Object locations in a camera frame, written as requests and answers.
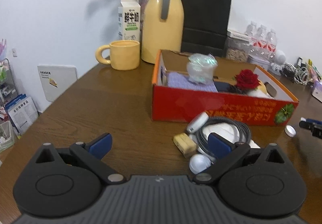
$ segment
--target flower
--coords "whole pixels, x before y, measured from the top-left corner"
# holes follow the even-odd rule
[[[235,76],[235,79],[237,81],[236,87],[241,90],[252,90],[260,85],[258,75],[251,70],[242,70],[240,74]]]

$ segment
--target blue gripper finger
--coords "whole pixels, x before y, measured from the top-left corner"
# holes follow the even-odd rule
[[[222,159],[230,153],[235,145],[215,132],[208,136],[208,148],[215,155],[216,159]]]
[[[111,148],[112,135],[110,133],[103,133],[101,136],[85,145],[85,150],[99,160],[101,160]]]
[[[320,124],[320,125],[322,124],[322,121],[313,120],[313,119],[306,119],[306,122]]]

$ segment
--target purple knitted cloth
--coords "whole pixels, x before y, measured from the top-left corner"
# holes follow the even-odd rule
[[[206,84],[196,84],[189,81],[189,77],[182,75],[177,72],[170,72],[167,77],[168,87],[179,88],[179,89],[189,89],[195,91],[210,91],[218,92],[214,83]]]

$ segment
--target metal cap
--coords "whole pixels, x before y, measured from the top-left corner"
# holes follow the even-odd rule
[[[124,179],[124,176],[118,173],[111,174],[107,177],[110,182],[120,182]]]
[[[285,133],[290,137],[294,137],[296,135],[296,131],[291,125],[285,126]]]

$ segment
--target iridescent plastic bag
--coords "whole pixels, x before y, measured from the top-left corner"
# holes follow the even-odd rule
[[[195,53],[189,57],[187,71],[189,81],[194,83],[211,84],[213,81],[214,69],[218,66],[212,55]]]

